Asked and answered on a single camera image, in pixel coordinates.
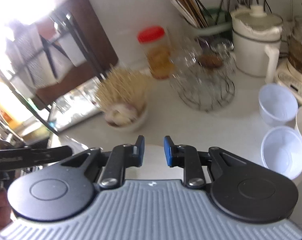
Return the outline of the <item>person left hand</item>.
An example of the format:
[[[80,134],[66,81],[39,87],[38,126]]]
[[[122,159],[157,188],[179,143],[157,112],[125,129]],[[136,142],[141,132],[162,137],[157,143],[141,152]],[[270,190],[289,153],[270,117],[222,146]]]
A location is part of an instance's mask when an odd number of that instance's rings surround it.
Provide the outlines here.
[[[0,191],[0,230],[12,222],[11,211],[11,206],[7,198],[7,191],[5,188],[2,188]]]

